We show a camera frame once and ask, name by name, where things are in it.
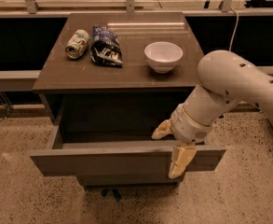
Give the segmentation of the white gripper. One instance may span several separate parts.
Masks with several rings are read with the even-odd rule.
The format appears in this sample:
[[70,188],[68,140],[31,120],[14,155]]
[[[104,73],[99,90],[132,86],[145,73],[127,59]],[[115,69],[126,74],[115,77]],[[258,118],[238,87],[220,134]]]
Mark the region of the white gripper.
[[169,178],[174,179],[183,174],[197,153],[195,143],[202,142],[211,130],[211,126],[201,125],[190,118],[182,104],[171,113],[171,120],[165,119],[158,125],[152,133],[154,140],[173,134],[177,140],[185,143],[173,148]]

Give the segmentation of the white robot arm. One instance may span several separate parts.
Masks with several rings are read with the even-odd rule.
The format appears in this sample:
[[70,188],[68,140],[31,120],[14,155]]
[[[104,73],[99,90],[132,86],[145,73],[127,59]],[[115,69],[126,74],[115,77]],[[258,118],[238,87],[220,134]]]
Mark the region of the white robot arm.
[[199,83],[153,132],[154,139],[171,134],[180,144],[173,148],[169,178],[177,178],[196,155],[196,144],[212,124],[243,101],[273,118],[273,77],[237,54],[216,50],[198,63]]

